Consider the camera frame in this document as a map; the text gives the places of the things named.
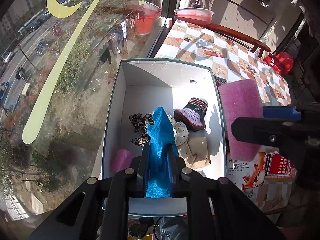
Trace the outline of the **tan beige cloth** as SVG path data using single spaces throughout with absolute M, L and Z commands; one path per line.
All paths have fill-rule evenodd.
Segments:
M 205 137 L 188 138 L 178 146 L 178 152 L 188 168 L 196 170 L 210 165 L 210 154 Z

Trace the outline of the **cream polka dot scrunchie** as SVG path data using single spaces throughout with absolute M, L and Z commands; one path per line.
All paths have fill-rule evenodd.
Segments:
M 189 131 L 183 122 L 176 121 L 170 114 L 167 114 L 167 117 L 172 124 L 175 144 L 178 147 L 187 141 L 189 137 Z

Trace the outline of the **red plastic stool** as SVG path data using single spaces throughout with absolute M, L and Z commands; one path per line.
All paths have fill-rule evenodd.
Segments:
M 277 55 L 269 54 L 263 61 L 282 77 L 288 74 L 294 65 L 294 60 L 291 55 L 284 51 Z

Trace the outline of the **pink plastic basin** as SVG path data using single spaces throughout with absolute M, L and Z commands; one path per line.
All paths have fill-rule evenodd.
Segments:
M 192 20 L 199 20 L 204 22 L 211 22 L 214 16 L 214 12 L 208 9 L 188 7 L 175 9 L 174 13 L 177 18 L 187 18 Z

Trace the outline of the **dark knitted wool hat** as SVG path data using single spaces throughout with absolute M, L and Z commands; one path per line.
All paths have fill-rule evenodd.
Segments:
M 183 122 L 189 131 L 197 132 L 205 128 L 204 117 L 207 108 L 206 100 L 191 98 L 183 109 L 174 110 L 174 119 Z

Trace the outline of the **white cardboard storage box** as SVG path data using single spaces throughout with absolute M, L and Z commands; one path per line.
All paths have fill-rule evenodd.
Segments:
M 226 176 L 225 128 L 212 70 L 190 62 L 155 58 L 126 59 L 119 64 L 106 121 L 102 177 L 113 176 L 111 162 L 119 150 L 128 150 L 136 157 L 143 152 L 141 147 L 132 143 L 136 135 L 129 121 L 131 114 L 153 113 L 162 107 L 162 124 L 156 132 L 165 143 L 169 143 L 174 139 L 169 117 L 191 98 L 208 102 L 204 130 L 189 134 L 192 138 L 206 138 L 210 163 L 199 168 L 199 173 L 215 180 Z

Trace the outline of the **blue mesh cloth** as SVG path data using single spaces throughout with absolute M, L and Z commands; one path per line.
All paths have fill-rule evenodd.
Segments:
M 151 137 L 149 157 L 149 177 L 146 189 L 148 198 L 165 198 L 171 196 L 172 179 L 168 154 L 171 146 L 178 156 L 172 124 L 163 107 L 157 107 L 152 115 L 153 125 L 148 125 Z

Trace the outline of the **red patterned paper box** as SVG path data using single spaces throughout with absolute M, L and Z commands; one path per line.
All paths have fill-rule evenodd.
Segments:
M 265 178 L 269 180 L 294 180 L 296 169 L 289 159 L 284 158 L 278 151 L 265 155 Z

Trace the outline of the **floral tissue pack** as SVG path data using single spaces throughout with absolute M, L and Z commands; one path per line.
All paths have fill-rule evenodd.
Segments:
M 263 185 L 265 166 L 266 154 L 263 152 L 258 152 L 250 162 L 232 159 L 227 153 L 227 178 L 241 190 Z

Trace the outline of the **red wooden bench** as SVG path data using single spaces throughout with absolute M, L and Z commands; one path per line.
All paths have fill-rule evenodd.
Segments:
M 242 40 L 244 42 L 250 43 L 251 45 L 253 45 L 253 48 L 251 49 L 252 53 L 255 52 L 258 48 L 260 49 L 259 55 L 258 55 L 259 58 L 262 57 L 263 52 L 265 52 L 265 51 L 268 53 L 271 52 L 271 49 L 263 42 L 260 42 L 259 40 L 255 39 L 251 36 L 248 36 L 246 34 L 243 34 L 239 31 L 236 31 L 234 29 L 227 28 L 227 27 L 224 27 L 219 24 L 205 22 L 202 20 L 195 20 L 192 18 L 186 18 L 186 17 L 181 17 L 181 16 L 177 16 L 176 18 L 180 21 L 184 21 L 184 22 L 187 22 L 190 24 L 198 25 L 199 27 L 202 27 L 202 28 L 214 31 L 214 32 L 218 32 L 220 34 L 227 35 L 232 38 L 237 38 L 237 39 Z

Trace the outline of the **leopard print scrunchie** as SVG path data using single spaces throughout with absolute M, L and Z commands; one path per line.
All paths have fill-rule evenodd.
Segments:
M 141 133 L 140 137 L 134 138 L 131 142 L 140 147 L 148 144 L 151 140 L 151 137 L 148 135 L 148 125 L 153 125 L 154 121 L 152 120 L 152 114 L 147 113 L 145 115 L 136 113 L 129 116 L 129 120 L 134 127 L 135 133 Z

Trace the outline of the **patterned checkered tablecloth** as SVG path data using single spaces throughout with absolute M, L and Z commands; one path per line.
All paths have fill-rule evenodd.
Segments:
M 286 82 L 263 86 L 263 81 L 276 75 L 268 65 L 213 31 L 180 20 L 172 26 L 157 55 L 208 67 L 213 74 L 222 70 L 227 83 L 213 89 L 198 81 L 199 92 L 186 92 L 181 97 L 219 97 L 224 137 L 231 147 L 226 153 L 228 178 L 264 212 L 287 206 L 296 175 L 294 166 L 275 147 L 239 142 L 231 132 L 231 124 L 238 117 L 299 120 L 300 114 L 293 107 L 283 106 L 288 98 Z

